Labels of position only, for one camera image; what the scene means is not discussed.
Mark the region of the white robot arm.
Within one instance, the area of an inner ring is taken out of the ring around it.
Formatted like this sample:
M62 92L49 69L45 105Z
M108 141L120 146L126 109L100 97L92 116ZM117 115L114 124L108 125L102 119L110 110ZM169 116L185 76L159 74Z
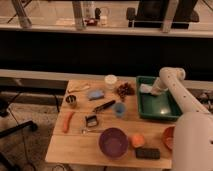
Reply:
M151 94L169 90L181 109L174 128L171 171L213 171L213 114L182 84L183 68L163 67Z

